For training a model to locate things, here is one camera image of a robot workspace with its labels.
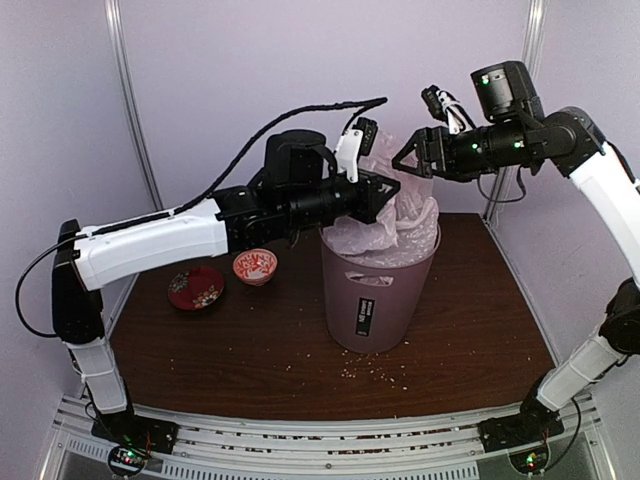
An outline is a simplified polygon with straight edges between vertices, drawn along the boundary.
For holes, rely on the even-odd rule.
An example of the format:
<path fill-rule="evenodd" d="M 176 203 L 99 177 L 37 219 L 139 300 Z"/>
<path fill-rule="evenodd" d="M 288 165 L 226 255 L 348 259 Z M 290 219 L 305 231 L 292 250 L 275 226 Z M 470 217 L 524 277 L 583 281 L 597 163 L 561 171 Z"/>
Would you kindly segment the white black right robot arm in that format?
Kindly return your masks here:
<path fill-rule="evenodd" d="M 541 377 L 521 404 L 512 430 L 530 442 L 575 395 L 639 352 L 639 180 L 584 110 L 544 113 L 523 62 L 494 64 L 471 79 L 487 125 L 476 126 L 448 92 L 426 88 L 421 97 L 442 124 L 415 131 L 393 157 L 393 168 L 464 183 L 510 166 L 536 174 L 550 161 L 593 205 L 631 270 L 608 303 L 603 324 Z"/>

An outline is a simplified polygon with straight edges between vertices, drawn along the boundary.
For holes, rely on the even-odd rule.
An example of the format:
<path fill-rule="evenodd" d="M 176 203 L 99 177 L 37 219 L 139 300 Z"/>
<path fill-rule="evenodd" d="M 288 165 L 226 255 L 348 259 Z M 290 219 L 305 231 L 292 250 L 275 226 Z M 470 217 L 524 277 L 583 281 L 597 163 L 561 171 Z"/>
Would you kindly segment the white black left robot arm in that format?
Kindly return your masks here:
<path fill-rule="evenodd" d="M 371 145 L 371 135 L 358 129 L 345 132 L 334 150 L 319 132 L 284 131 L 267 139 L 264 165 L 246 186 L 120 223 L 61 226 L 52 269 L 54 331 L 75 358 L 106 429 L 121 443 L 137 442 L 144 424 L 132 413 L 105 338 L 101 288 L 177 262 L 291 239 L 343 216 L 373 223 L 400 183 L 359 168 Z"/>

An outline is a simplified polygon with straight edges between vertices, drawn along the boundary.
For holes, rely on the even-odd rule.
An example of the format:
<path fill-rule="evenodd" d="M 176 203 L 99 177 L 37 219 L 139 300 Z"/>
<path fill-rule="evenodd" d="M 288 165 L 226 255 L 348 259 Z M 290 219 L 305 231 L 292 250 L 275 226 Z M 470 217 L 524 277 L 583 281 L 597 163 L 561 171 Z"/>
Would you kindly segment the mauve plastic trash bin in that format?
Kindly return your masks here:
<path fill-rule="evenodd" d="M 406 266 L 363 266 L 336 253 L 321 236 L 327 328 L 333 339 L 356 353 L 381 353 L 403 339 L 417 308 L 442 239 L 421 247 L 419 261 Z"/>

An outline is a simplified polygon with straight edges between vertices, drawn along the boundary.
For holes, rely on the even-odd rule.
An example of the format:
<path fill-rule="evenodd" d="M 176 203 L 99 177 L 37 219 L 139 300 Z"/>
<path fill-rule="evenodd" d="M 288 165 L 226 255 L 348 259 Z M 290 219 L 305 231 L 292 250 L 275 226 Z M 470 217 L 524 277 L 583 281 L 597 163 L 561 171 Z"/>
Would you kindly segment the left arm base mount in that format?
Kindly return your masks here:
<path fill-rule="evenodd" d="M 97 415 L 91 434 L 114 444 L 106 460 L 111 472 L 131 478 L 149 467 L 156 460 L 155 454 L 173 452 L 178 430 L 174 422 L 149 417 L 134 415 L 124 421 L 112 421 Z"/>

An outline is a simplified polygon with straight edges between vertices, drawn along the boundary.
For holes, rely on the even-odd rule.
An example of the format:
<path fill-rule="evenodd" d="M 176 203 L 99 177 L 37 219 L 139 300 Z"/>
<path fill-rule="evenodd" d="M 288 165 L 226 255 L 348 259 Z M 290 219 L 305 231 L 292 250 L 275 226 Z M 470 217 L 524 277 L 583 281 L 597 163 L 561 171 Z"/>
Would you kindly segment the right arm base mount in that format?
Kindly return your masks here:
<path fill-rule="evenodd" d="M 489 418 L 478 424 L 485 453 L 503 452 L 519 474 L 542 474 L 551 463 L 549 440 L 564 433 L 561 420 L 541 423 L 530 416 L 515 414 Z"/>

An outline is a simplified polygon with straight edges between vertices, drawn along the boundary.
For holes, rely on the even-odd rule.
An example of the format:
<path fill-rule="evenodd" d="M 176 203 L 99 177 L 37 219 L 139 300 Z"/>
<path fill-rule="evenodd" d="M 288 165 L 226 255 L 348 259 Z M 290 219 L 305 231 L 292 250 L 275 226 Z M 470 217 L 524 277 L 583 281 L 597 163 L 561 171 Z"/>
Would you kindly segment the pink translucent plastic bag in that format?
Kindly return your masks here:
<path fill-rule="evenodd" d="M 356 264 L 396 268 L 417 263 L 434 251 L 439 217 L 434 181 L 392 168 L 392 157 L 401 146 L 399 139 L 380 132 L 369 156 L 359 161 L 361 168 L 401 183 L 375 222 L 366 225 L 341 217 L 322 231 L 322 239 L 334 253 Z"/>

